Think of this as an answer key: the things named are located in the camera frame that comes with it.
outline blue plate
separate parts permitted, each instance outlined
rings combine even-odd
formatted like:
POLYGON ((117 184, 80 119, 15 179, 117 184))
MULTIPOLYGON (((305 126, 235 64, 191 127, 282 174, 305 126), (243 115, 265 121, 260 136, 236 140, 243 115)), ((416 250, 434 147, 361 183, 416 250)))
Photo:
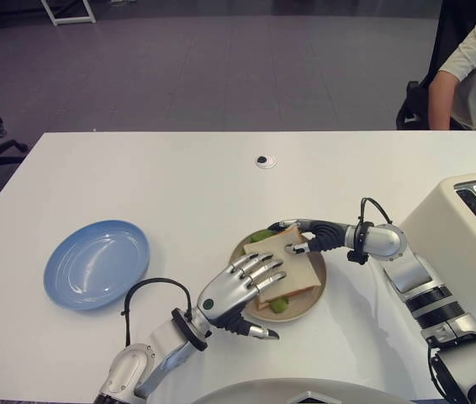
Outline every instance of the blue plate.
POLYGON ((127 221, 99 221, 71 234, 51 254, 44 288, 66 309, 96 309, 140 280, 149 259, 148 241, 139 227, 127 221))

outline white table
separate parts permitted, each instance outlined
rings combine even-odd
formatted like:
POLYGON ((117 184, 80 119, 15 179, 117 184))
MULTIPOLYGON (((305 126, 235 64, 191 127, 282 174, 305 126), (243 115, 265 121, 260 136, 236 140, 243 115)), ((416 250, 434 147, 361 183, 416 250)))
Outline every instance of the white table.
MULTIPOLYGON (((354 223, 365 195, 401 222, 440 180, 471 172, 476 132, 46 134, 0 194, 0 398, 92 401, 124 345, 120 302, 67 311, 42 287, 47 258, 86 224, 135 223, 150 238, 147 276, 177 279, 196 299, 251 231, 293 217, 354 223), (254 161, 266 154, 278 164, 261 170, 254 161)), ((382 275, 348 263, 346 251, 325 260, 323 298, 300 320, 272 326, 281 341, 218 330, 150 402, 191 402, 268 377, 437 397, 420 330, 382 275)), ((184 306, 181 293, 154 285, 136 294, 132 340, 184 306)))

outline beige plate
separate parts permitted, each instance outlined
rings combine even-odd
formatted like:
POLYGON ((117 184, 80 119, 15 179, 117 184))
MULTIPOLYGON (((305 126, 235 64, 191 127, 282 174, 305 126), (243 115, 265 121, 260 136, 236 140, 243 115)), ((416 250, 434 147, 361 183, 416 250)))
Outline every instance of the beige plate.
MULTIPOLYGON (((244 238, 235 248, 230 256, 230 262, 236 260, 241 254, 242 249, 246 244, 249 244, 252 233, 244 238)), ((312 290, 300 293, 296 296, 290 296, 288 298, 288 308, 283 313, 275 314, 270 307, 258 310, 255 300, 250 301, 246 306, 246 313, 250 316, 264 320, 267 322, 289 322, 303 316, 307 311, 313 308, 317 301, 319 301, 324 292, 325 282, 327 278, 327 272, 325 268, 325 262, 322 258, 322 254, 319 252, 309 252, 309 260, 315 269, 316 276, 319 277, 320 286, 315 286, 312 290)))

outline person's arm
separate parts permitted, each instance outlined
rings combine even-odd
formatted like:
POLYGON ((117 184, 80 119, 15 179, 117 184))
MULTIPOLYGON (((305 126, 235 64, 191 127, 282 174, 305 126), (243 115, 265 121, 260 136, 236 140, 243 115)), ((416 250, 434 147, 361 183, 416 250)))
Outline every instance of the person's arm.
POLYGON ((457 85, 476 69, 476 25, 440 67, 429 86, 429 127, 449 130, 457 85))
POLYGON ((438 72, 429 86, 429 128, 449 130, 455 88, 460 82, 448 72, 438 72))

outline black cable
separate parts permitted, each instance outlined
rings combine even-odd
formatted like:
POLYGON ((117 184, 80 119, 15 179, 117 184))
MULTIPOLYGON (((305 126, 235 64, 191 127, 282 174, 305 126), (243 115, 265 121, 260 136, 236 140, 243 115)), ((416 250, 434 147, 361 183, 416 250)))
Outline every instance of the black cable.
POLYGON ((438 384, 438 379, 435 377, 435 375, 432 371, 431 353, 432 353, 432 347, 431 347, 431 345, 429 345, 429 348, 427 349, 426 361, 429 364, 429 373, 431 374, 432 384, 436 387, 436 390, 438 391, 438 393, 440 393, 440 396, 442 396, 442 398, 445 401, 453 404, 454 403, 453 399, 451 397, 447 397, 447 394, 444 392, 444 390, 438 384))
POLYGON ((359 231, 363 227, 363 222, 365 221, 365 205, 367 202, 370 202, 374 205, 376 209, 382 214, 383 218, 386 220, 386 222, 391 225, 393 221, 389 219, 388 214, 386 211, 383 209, 383 207, 373 198, 362 198, 362 201, 360 203, 360 210, 359 210, 359 216, 358 216, 358 223, 356 226, 356 229, 354 229, 354 246, 356 246, 357 243, 357 236, 359 234, 359 231))
POLYGON ((386 222, 388 222, 389 225, 391 225, 393 223, 393 221, 391 219, 389 219, 389 216, 386 213, 386 211, 383 209, 383 207, 376 200, 374 200, 373 198, 362 198, 361 209, 360 209, 360 217, 359 217, 360 224, 363 224, 363 219, 364 219, 364 216, 365 216, 365 204, 367 202, 371 202, 374 205, 374 207, 376 209, 378 209, 378 211, 382 214, 383 218, 386 220, 386 222))
POLYGON ((150 279, 145 279, 141 280, 140 282, 134 284, 130 290, 128 290, 128 293, 126 294, 126 297, 124 298, 124 311, 120 313, 121 316, 124 316, 126 320, 126 347, 130 345, 130 300, 133 297, 134 293, 141 287, 145 286, 146 284, 155 284, 155 283, 164 283, 164 284, 174 284, 175 286, 178 286, 180 289, 184 291, 186 294, 186 299, 188 300, 188 309, 186 310, 186 313, 184 316, 186 319, 190 322, 191 321, 191 297, 189 296, 189 290, 186 288, 183 284, 177 282, 176 280, 172 280, 169 278, 150 278, 150 279))

